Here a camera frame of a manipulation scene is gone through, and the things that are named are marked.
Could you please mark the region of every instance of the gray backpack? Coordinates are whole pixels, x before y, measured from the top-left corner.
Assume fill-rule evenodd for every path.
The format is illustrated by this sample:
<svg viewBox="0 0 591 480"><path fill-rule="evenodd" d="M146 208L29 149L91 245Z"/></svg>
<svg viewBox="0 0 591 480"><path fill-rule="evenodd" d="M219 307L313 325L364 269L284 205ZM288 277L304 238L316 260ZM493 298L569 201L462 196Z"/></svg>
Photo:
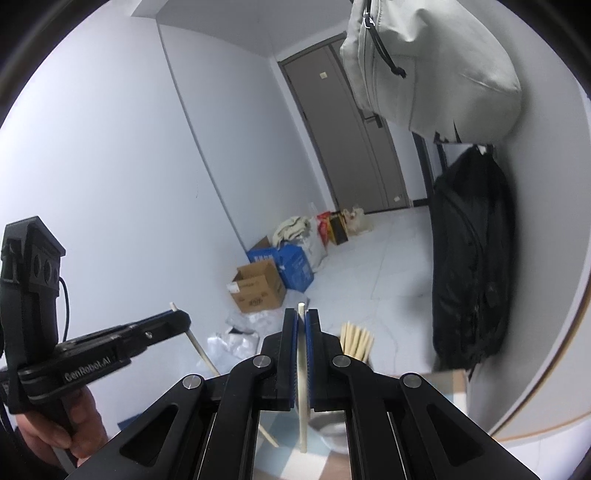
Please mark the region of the gray backpack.
<svg viewBox="0 0 591 480"><path fill-rule="evenodd" d="M360 108L428 140L495 143L519 116L509 55L456 0L355 0L340 53Z"/></svg>

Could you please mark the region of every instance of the human hand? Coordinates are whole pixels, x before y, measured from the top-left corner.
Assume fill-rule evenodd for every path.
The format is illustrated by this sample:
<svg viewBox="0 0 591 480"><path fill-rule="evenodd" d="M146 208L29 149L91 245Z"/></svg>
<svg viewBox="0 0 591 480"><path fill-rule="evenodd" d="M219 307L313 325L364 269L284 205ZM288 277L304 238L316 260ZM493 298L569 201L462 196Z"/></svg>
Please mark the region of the human hand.
<svg viewBox="0 0 591 480"><path fill-rule="evenodd" d="M69 396L67 403L70 406L70 419L76 430L73 437L36 411L16 415L17 425L27 446L44 462L59 465L52 449L57 447L70 450L78 458L80 466L107 443L108 438L88 387Z"/></svg>

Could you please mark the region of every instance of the black sleeve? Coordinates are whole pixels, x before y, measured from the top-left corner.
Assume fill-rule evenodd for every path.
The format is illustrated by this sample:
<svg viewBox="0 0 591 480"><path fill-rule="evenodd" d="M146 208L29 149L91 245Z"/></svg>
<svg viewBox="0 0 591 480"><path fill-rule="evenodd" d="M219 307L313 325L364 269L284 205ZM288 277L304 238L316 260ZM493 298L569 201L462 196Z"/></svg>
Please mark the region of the black sleeve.
<svg viewBox="0 0 591 480"><path fill-rule="evenodd" d="M14 436L0 429L0 480L63 480L64 470L32 453L16 430Z"/></svg>

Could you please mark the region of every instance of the black backpack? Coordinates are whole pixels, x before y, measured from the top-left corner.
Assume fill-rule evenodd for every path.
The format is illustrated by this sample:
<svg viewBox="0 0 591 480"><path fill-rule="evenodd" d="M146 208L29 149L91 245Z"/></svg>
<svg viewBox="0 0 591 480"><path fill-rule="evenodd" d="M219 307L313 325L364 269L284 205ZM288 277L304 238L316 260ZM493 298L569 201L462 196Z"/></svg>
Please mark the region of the black backpack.
<svg viewBox="0 0 591 480"><path fill-rule="evenodd" d="M491 153L466 150L435 182L433 346L440 369L470 369L501 347L509 320L515 209Z"/></svg>

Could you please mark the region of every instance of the brown box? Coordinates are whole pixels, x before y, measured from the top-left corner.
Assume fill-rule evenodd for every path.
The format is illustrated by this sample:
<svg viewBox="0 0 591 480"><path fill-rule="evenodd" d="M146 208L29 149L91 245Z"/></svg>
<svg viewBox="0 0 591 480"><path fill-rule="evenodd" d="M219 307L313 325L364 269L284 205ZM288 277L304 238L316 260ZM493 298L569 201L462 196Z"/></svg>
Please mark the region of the brown box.
<svg viewBox="0 0 591 480"><path fill-rule="evenodd" d="M227 287L242 313L278 309L285 298L285 285L273 260L238 267Z"/></svg>

